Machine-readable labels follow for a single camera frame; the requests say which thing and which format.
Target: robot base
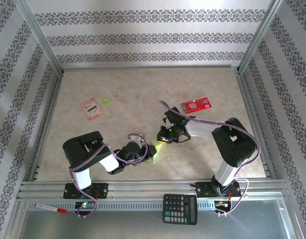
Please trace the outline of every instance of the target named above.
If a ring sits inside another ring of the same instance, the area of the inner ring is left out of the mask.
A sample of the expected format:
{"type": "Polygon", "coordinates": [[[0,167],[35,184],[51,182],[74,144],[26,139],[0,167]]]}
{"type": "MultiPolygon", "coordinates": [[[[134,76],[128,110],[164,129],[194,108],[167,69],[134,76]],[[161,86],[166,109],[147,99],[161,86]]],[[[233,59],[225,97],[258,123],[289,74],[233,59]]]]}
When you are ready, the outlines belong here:
{"type": "MultiPolygon", "coordinates": [[[[107,183],[92,183],[89,187],[82,190],[86,194],[92,196],[95,199],[106,199],[108,194],[108,184],[107,183]]],[[[73,183],[67,183],[64,188],[63,193],[64,199],[91,199],[80,193],[73,183]]]]}
{"type": "Polygon", "coordinates": [[[229,189],[225,190],[224,193],[219,195],[216,191],[214,191],[212,187],[212,182],[197,182],[194,187],[196,187],[196,193],[198,198],[208,198],[208,197],[228,197],[228,191],[231,191],[232,197],[241,197],[241,191],[239,187],[239,183],[234,181],[229,189]]]}

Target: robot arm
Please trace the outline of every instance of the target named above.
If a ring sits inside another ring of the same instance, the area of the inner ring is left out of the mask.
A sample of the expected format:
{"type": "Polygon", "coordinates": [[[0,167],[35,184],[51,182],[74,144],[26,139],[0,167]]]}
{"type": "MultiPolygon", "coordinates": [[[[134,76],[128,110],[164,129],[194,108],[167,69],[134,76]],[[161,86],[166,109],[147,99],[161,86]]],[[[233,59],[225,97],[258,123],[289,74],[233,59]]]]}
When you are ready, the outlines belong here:
{"type": "MultiPolygon", "coordinates": [[[[74,169],[89,160],[103,145],[103,137],[100,132],[95,131],[67,140],[62,148],[70,163],[70,167],[74,169]]],[[[140,147],[134,141],[129,142],[122,149],[117,149],[114,152],[108,147],[103,147],[90,162],[72,171],[74,181],[80,189],[89,187],[91,185],[89,168],[96,163],[100,163],[111,175],[122,172],[132,162],[135,162],[133,165],[138,165],[139,163],[136,163],[136,161],[139,158],[144,156],[141,160],[141,162],[144,162],[156,154],[156,148],[153,145],[147,146],[147,152],[146,147],[140,147]]]]}
{"type": "MultiPolygon", "coordinates": [[[[212,178],[212,188],[218,195],[227,193],[234,182],[235,174],[239,166],[255,152],[256,144],[244,133],[228,126],[219,127],[199,123],[185,119],[171,111],[165,112],[165,115],[164,122],[168,120],[172,126],[169,128],[161,126],[161,130],[157,135],[159,142],[181,143],[178,139],[182,135],[187,137],[184,141],[190,140],[192,136],[203,138],[211,138],[211,135],[213,136],[223,157],[223,162],[212,178]]],[[[236,118],[230,118],[225,123],[245,130],[236,118]]]]}

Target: yellow-green object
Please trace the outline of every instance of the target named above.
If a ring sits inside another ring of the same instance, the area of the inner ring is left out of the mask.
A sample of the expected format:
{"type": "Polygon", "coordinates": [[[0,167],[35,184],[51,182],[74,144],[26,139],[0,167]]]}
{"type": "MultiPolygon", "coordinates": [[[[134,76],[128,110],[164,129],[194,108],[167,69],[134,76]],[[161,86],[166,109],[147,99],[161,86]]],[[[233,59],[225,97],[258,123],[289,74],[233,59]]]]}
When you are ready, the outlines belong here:
{"type": "Polygon", "coordinates": [[[111,100],[109,98],[104,98],[102,100],[102,103],[105,105],[105,106],[108,106],[110,103],[111,103],[111,100]]]}
{"type": "Polygon", "coordinates": [[[162,148],[162,143],[159,143],[158,145],[155,145],[155,148],[156,148],[156,154],[153,156],[153,164],[156,163],[157,161],[157,157],[158,157],[158,154],[159,154],[159,150],[162,148]]]}
{"type": "Polygon", "coordinates": [[[157,157],[158,157],[159,151],[162,147],[162,144],[163,143],[160,143],[160,142],[157,141],[156,137],[154,139],[152,139],[152,145],[154,145],[155,149],[156,149],[156,154],[153,156],[153,164],[155,164],[156,161],[157,161],[157,157]]]}

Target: patterned wallpaper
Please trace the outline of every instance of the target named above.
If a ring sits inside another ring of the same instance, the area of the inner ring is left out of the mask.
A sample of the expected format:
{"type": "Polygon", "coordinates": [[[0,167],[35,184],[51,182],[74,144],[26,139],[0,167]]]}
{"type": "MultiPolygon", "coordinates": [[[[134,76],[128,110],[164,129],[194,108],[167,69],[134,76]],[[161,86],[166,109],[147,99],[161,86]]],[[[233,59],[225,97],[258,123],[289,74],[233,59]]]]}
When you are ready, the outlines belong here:
{"type": "Polygon", "coordinates": [[[32,165],[57,74],[11,0],[0,0],[0,238],[32,165]]]}
{"type": "Polygon", "coordinates": [[[270,0],[30,0],[64,69],[238,66],[270,0]]]}
{"type": "Polygon", "coordinates": [[[283,3],[244,76],[306,238],[306,0],[283,3]]]}

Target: marble surface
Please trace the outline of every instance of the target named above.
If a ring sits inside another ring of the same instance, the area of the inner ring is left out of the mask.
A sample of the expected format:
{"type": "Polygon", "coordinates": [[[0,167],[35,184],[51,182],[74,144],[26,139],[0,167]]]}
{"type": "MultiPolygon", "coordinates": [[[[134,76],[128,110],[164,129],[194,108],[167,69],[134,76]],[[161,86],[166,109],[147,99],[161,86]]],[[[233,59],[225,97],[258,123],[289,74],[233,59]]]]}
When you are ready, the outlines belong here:
{"type": "MultiPolygon", "coordinates": [[[[180,103],[206,96],[212,108],[194,113],[201,119],[225,121],[236,117],[251,132],[233,68],[155,68],[94,72],[67,72],[61,85],[38,181],[70,180],[69,162],[62,144],[73,137],[98,130],[113,149],[122,148],[131,132],[144,133],[151,143],[166,108],[160,100],[180,110],[180,103]],[[105,113],[88,120],[80,103],[110,98],[105,113]]],[[[152,160],[127,166],[109,175],[100,164],[90,168],[92,180],[211,178],[222,157],[215,141],[193,137],[183,144],[162,146],[156,164],[152,160]]],[[[240,177],[265,177],[260,160],[245,167],[240,177]]]]}

